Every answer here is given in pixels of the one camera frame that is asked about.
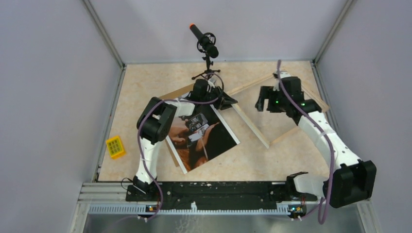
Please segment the glossy printed photo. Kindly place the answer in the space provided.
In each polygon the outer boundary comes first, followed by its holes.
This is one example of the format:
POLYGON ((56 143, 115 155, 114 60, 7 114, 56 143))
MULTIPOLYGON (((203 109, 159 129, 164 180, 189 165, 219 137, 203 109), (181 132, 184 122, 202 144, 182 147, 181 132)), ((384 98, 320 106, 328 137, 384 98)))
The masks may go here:
POLYGON ((190 116, 174 118, 172 129, 185 129, 166 141, 186 174, 240 144, 223 116, 213 105, 199 105, 190 116))

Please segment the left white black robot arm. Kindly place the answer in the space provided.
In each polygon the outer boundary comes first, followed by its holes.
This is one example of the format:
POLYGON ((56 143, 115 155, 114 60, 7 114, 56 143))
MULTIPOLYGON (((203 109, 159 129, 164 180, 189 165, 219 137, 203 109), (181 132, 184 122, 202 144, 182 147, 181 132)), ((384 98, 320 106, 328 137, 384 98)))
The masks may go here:
POLYGON ((191 171, 239 144, 220 115, 237 100, 220 86, 197 80, 174 99, 153 97, 137 122, 140 160, 132 187, 143 200, 156 193, 160 144, 167 140, 184 172, 191 171))

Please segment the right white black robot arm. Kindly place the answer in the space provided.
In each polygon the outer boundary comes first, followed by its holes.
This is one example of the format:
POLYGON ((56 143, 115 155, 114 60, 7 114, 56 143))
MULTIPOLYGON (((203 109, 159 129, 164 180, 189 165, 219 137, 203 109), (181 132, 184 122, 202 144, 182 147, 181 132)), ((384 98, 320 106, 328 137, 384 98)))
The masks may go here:
POLYGON ((274 86, 261 86, 257 111, 285 113, 299 127, 323 156, 329 177, 298 172, 287 177, 285 194, 298 200, 311 194, 340 208, 371 198, 377 174, 372 161, 363 161, 352 152, 328 123, 322 107, 305 98, 301 80, 287 72, 274 73, 274 86))

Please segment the light wooden picture frame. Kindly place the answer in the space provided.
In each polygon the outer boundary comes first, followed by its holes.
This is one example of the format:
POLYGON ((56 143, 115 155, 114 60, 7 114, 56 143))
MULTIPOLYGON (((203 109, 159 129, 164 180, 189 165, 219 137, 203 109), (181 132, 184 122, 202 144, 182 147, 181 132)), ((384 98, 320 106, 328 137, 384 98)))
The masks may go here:
POLYGON ((226 92, 238 101, 233 108, 267 148, 299 130, 285 113, 258 112, 255 108, 260 87, 277 83, 274 75, 269 74, 226 92))

